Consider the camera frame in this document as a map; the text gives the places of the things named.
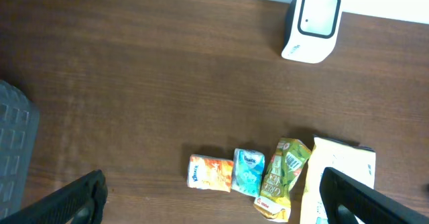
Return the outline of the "yellow snack bag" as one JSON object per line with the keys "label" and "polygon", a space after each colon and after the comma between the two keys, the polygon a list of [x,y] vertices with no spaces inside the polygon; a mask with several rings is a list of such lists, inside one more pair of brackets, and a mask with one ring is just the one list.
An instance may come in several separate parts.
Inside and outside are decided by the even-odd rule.
{"label": "yellow snack bag", "polygon": [[375,164],[376,153],[371,148],[353,147],[334,139],[315,136],[312,154],[308,160],[300,223],[328,222],[320,195],[320,182],[326,167],[333,167],[369,188],[373,188]]}

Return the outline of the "dark grey plastic basket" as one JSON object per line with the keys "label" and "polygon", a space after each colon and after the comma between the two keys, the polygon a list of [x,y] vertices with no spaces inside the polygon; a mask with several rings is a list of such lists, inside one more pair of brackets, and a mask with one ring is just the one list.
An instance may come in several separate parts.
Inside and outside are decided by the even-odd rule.
{"label": "dark grey plastic basket", "polygon": [[21,208],[40,111],[22,91],[1,81],[1,218]]}

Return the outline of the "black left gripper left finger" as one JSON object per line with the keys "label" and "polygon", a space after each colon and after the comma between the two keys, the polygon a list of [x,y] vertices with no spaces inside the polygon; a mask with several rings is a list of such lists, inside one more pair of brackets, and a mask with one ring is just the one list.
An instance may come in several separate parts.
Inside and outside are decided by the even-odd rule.
{"label": "black left gripper left finger", "polygon": [[100,224],[107,196],[105,175],[101,170],[94,170],[1,222]]}

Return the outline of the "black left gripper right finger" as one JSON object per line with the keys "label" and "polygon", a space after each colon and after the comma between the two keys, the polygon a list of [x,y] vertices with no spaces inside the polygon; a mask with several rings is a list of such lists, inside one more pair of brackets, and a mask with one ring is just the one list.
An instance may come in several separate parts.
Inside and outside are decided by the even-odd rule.
{"label": "black left gripper right finger", "polygon": [[329,223],[427,223],[428,218],[332,167],[324,169],[320,195]]}

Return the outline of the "teal tissue pack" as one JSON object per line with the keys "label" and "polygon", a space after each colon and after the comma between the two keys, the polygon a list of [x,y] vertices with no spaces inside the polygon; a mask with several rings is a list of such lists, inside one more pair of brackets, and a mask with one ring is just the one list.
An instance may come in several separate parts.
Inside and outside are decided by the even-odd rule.
{"label": "teal tissue pack", "polygon": [[236,148],[231,188],[251,197],[258,197],[261,189],[265,156],[255,150]]}

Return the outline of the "green tea drink carton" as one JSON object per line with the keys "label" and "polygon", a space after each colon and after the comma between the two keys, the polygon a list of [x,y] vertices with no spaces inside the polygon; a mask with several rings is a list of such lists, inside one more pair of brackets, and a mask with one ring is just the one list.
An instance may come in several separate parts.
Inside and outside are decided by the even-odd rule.
{"label": "green tea drink carton", "polygon": [[292,211],[290,192],[311,151],[298,139],[281,138],[269,161],[253,206],[269,221],[287,223]]}

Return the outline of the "white barcode scanner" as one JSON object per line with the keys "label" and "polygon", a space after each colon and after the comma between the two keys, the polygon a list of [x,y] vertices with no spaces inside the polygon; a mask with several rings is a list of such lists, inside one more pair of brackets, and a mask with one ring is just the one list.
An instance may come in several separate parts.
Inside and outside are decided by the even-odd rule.
{"label": "white barcode scanner", "polygon": [[285,18],[286,60],[318,64],[334,50],[343,0],[292,0]]}

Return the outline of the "orange tissue pack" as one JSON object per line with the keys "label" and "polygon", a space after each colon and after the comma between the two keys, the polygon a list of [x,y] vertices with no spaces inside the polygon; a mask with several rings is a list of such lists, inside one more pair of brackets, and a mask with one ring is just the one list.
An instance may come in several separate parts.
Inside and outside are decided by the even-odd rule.
{"label": "orange tissue pack", "polygon": [[234,162],[222,158],[190,156],[187,185],[201,190],[230,192]]}

